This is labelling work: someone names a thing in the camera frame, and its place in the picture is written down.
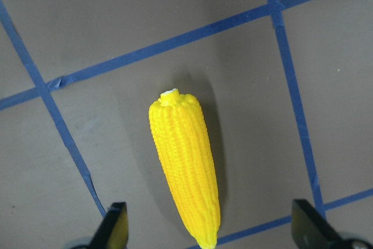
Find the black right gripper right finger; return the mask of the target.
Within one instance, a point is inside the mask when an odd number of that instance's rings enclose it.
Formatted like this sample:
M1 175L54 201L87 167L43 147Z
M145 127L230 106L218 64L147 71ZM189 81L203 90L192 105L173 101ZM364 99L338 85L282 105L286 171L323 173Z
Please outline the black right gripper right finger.
M372 248L365 240L343 238L306 199L292 201L291 236L304 249Z

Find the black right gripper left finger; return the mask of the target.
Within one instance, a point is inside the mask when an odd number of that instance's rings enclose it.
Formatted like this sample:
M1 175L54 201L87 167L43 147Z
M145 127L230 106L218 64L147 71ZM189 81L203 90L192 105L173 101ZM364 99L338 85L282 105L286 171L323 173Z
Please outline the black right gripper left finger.
M109 207L89 244L78 244L71 248L109 249L127 248L129 225L126 202L114 202Z

